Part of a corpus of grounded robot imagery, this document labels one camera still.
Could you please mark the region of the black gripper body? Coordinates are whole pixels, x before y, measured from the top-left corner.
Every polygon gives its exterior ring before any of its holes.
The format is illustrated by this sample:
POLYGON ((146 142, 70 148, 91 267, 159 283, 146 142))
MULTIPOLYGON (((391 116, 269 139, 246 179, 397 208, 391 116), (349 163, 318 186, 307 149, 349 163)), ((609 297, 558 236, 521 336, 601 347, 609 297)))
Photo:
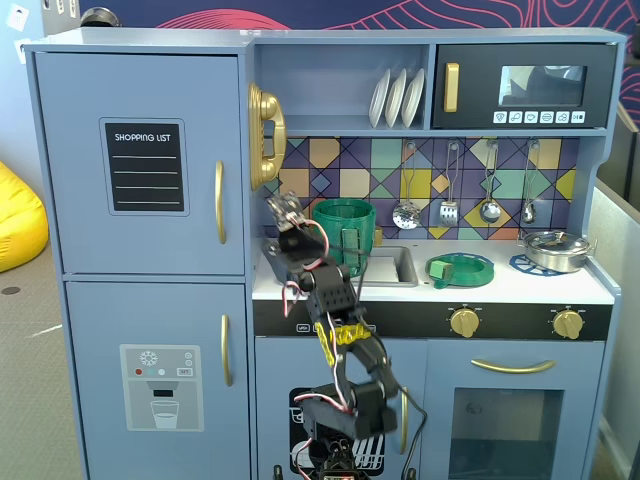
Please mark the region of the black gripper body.
POLYGON ((278 236, 279 273, 299 273, 328 264, 328 240, 317 226, 293 227, 278 236))

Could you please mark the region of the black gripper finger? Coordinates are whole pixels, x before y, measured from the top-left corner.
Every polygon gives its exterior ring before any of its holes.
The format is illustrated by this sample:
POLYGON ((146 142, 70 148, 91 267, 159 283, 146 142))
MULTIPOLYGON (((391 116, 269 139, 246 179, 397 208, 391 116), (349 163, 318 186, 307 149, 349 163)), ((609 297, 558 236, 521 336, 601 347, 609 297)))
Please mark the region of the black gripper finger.
POLYGON ((287 275, 287 258, 276 239, 263 240, 263 254, 275 275, 287 275))

